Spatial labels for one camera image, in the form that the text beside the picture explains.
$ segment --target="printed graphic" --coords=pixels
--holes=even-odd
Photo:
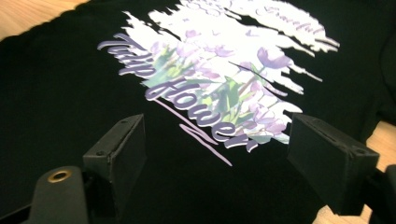
[[[181,118],[185,123],[180,128],[229,165],[214,145],[244,146],[250,152],[272,138],[287,144],[289,137],[282,132],[291,119],[284,111],[302,110],[279,99],[287,99],[288,94],[272,83],[304,94],[304,88],[289,77],[290,70],[322,80],[295,64],[282,49],[294,48],[315,57],[318,51],[337,51],[339,44],[326,37],[316,19],[288,3],[180,3],[178,10],[150,12],[151,23],[124,12],[129,26],[98,48],[106,48],[124,64],[121,76],[142,77],[148,87],[146,98]],[[244,25],[239,22],[241,16],[270,28]],[[161,29],[155,31],[153,23]],[[188,118],[177,110],[187,110]],[[200,127],[211,127],[211,136]]]

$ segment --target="wooden surface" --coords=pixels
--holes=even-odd
[[[19,35],[44,21],[58,17],[61,12],[72,10],[87,0],[0,0],[0,40],[9,35]],[[380,153],[378,168],[382,171],[396,164],[396,127],[379,122],[367,146]],[[365,207],[360,217],[339,217],[328,207],[318,211],[314,224],[363,224],[368,223],[371,210]]]

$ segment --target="screw hole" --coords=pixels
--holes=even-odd
[[[67,178],[70,177],[70,175],[72,175],[72,172],[69,170],[58,171],[58,172],[55,172],[52,175],[50,175],[48,178],[48,181],[50,183],[58,183],[58,182],[66,180]]]

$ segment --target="black fabric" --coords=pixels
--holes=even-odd
[[[396,101],[396,34],[393,34],[381,54],[381,69],[389,91]]]
[[[394,75],[383,77],[388,68],[379,59],[394,48],[384,47],[394,31],[391,10],[379,2],[290,2],[341,47],[315,60],[286,49],[324,79],[291,73],[304,95],[288,91],[288,100],[360,141],[380,119],[396,122]],[[122,223],[312,223],[324,204],[286,160],[287,145],[272,140],[251,153],[219,145],[229,167],[181,130],[179,118],[146,100],[141,78],[119,76],[122,64],[97,49],[127,25],[122,11],[144,21],[175,3],[91,1],[0,43],[0,217],[32,200],[42,174],[82,167],[81,156],[118,120],[144,113],[148,161]]]

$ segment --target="black t-shirt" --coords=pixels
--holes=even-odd
[[[312,223],[324,204],[286,159],[288,118],[360,141],[396,122],[393,2],[207,2],[91,1],[0,43],[0,216],[143,113],[123,223]]]

